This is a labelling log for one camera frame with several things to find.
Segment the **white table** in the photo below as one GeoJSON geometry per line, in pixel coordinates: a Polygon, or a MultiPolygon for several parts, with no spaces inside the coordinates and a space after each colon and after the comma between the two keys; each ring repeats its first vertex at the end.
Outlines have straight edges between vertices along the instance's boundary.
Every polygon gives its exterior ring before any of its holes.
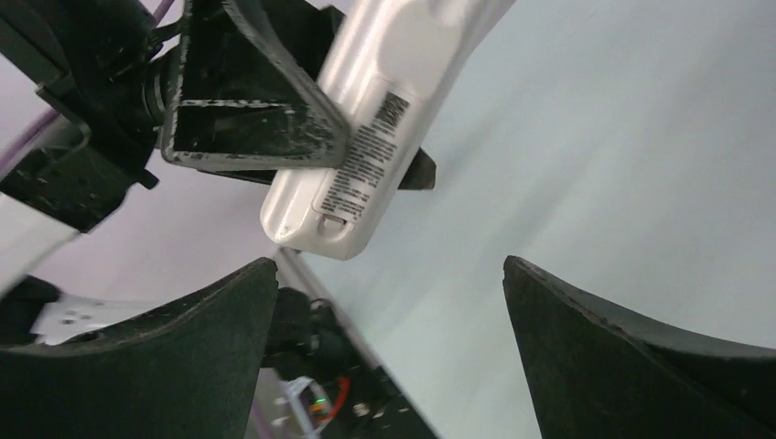
{"type": "Polygon", "coordinates": [[[351,262],[306,256],[448,439],[539,437],[501,289],[523,256],[776,347],[776,3],[519,0],[351,262]]]}

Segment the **barcode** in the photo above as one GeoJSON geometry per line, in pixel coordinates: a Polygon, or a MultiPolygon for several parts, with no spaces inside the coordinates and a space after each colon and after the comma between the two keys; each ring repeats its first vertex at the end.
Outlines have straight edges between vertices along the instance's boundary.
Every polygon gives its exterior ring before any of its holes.
{"type": "Polygon", "coordinates": [[[388,128],[392,132],[399,126],[404,113],[409,107],[410,102],[388,92],[380,105],[380,110],[374,116],[374,121],[382,124],[383,128],[388,128]]]}

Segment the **red cable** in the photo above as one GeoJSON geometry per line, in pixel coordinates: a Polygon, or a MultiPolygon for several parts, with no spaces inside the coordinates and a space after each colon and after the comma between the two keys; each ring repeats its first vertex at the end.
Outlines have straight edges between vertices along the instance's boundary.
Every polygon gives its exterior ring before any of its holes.
{"type": "Polygon", "coordinates": [[[334,417],[337,416],[337,413],[342,410],[342,407],[345,405],[345,401],[348,399],[348,392],[350,391],[350,378],[337,378],[337,382],[339,383],[339,394],[337,395],[337,400],[334,402],[334,407],[331,408],[331,412],[329,412],[329,414],[327,414],[322,419],[322,421],[330,421],[334,419],[334,417]]]}

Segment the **white sticker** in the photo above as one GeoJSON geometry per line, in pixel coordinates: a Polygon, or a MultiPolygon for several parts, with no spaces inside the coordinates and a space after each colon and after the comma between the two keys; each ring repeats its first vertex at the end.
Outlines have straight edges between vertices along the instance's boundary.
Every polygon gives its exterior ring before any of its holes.
{"type": "Polygon", "coordinates": [[[384,80],[372,84],[380,100],[367,101],[359,109],[353,145],[342,166],[329,174],[328,184],[318,194],[314,209],[320,213],[357,222],[372,197],[379,193],[401,155],[397,154],[406,137],[406,121],[414,112],[415,98],[384,80]]]}

